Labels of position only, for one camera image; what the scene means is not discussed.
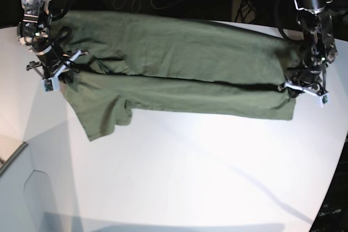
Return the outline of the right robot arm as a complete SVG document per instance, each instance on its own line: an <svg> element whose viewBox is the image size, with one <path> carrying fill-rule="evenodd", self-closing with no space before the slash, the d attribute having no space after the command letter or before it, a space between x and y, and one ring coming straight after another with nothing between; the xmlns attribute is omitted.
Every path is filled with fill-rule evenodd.
<svg viewBox="0 0 348 232"><path fill-rule="evenodd" d="M76 50L64 52L61 44L71 34L70 27L62 27L54 36L51 36L52 22L62 19L68 12L73 0L68 0L66 7L58 11L52 9L52 0L21 0L23 9L22 21L17 26L19 44L27 47L38 58L31 61L26 70L35 70L43 80L62 73L72 71L79 73L77 64L73 61Z"/></svg>

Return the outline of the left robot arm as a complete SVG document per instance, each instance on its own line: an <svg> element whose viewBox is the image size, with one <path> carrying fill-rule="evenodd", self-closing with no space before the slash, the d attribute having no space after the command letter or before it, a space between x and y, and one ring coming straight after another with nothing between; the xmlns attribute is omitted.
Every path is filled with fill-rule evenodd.
<svg viewBox="0 0 348 232"><path fill-rule="evenodd" d="M279 5L274 8L275 23L283 38L299 47L300 61L287 69L285 83L280 91L287 90L295 98L302 93L315 97L327 97L327 67L338 56L333 36L332 16L327 6L333 0L293 0L297 11L296 22L303 32L302 40L289 38L281 27Z"/></svg>

